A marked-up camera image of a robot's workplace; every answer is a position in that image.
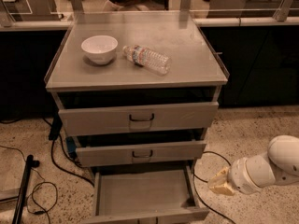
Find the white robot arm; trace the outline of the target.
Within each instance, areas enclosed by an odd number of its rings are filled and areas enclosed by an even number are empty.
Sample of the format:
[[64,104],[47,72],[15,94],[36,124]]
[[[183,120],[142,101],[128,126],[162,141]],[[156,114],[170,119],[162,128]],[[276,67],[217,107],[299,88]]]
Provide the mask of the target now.
[[290,135],[273,138],[264,153],[234,161],[207,182],[212,192],[227,196],[237,191],[250,195],[270,186],[298,184],[299,139]]

